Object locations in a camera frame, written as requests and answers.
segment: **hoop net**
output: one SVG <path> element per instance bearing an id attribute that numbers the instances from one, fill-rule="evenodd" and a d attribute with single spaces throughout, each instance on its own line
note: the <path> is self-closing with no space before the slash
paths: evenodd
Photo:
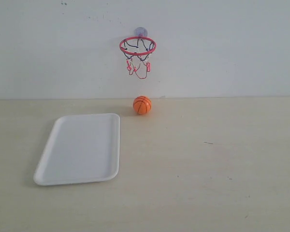
<path id="1" fill-rule="evenodd" d="M 151 70 L 148 60 L 156 49 L 156 42 L 148 37 L 135 36 L 121 41 L 119 47 L 127 58 L 129 75 L 135 74 L 139 79 L 147 78 L 147 73 Z"/>

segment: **white wall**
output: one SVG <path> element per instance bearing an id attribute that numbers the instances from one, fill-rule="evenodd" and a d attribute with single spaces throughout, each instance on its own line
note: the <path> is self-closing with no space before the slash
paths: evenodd
<path id="1" fill-rule="evenodd" d="M 0 0 L 0 99 L 290 95 L 290 0 L 63 2 Z M 118 48 L 139 26 L 146 80 Z"/>

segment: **orange ball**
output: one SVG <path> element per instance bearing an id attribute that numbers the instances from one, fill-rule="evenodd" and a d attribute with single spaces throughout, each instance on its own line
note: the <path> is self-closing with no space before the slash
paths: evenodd
<path id="1" fill-rule="evenodd" d="M 151 100 L 146 96 L 139 96 L 134 99 L 133 108 L 139 115 L 144 115 L 151 110 Z"/>

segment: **wooden table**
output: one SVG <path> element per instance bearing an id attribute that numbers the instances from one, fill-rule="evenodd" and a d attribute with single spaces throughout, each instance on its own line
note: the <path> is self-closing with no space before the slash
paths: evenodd
<path id="1" fill-rule="evenodd" d="M 0 101 L 0 232 L 290 232 L 290 98 Z M 54 121 L 121 117 L 111 181 L 39 187 Z"/>

